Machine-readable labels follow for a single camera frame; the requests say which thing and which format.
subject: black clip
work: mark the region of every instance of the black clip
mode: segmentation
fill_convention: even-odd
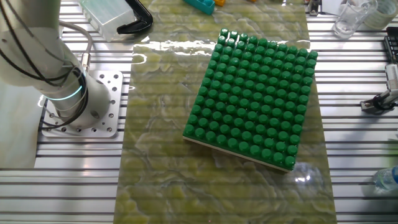
[[[126,0],[134,11],[137,21],[118,27],[118,34],[137,34],[149,29],[154,23],[154,18],[139,0]]]

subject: metal bracket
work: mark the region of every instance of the metal bracket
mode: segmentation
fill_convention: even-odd
[[[305,9],[306,13],[310,14],[310,16],[318,16],[321,0],[304,0],[304,3],[308,4]]]
[[[118,132],[118,119],[123,87],[123,74],[114,71],[91,71],[90,75],[101,81],[109,90],[111,101],[106,115],[91,128],[76,129],[69,125],[56,129],[42,129],[42,134],[48,138],[113,138]],[[61,119],[54,117],[57,114],[51,101],[47,103],[47,109],[52,112],[44,113],[44,121],[52,124],[63,123]]]

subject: white container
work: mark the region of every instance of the white container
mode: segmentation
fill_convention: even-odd
[[[136,20],[134,11],[125,0],[79,0],[90,24],[110,42],[119,36],[117,28]]]
[[[383,29],[398,14],[397,0],[377,0],[377,11],[365,19],[365,24],[373,29]]]

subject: aluminum table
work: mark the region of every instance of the aluminum table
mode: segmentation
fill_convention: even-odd
[[[119,136],[110,140],[39,137],[35,168],[0,171],[0,224],[112,223],[127,93],[130,89],[132,42],[107,43],[87,22],[76,1],[62,1],[61,20],[94,37],[92,70],[120,70],[124,75]],[[398,110],[382,116],[361,112],[359,102],[386,90],[387,63],[382,31],[337,39],[335,16],[308,17],[311,48],[319,52],[316,79],[338,223],[398,223],[398,197],[373,195],[371,177],[398,164]],[[398,26],[398,19],[391,23]],[[81,54],[86,39],[65,29],[63,41]]]

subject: marble-patterned mat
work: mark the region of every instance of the marble-patterned mat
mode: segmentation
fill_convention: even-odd
[[[182,139],[221,27],[306,46],[303,8],[142,3],[155,22],[134,48],[114,223],[336,223],[315,82],[288,174]]]

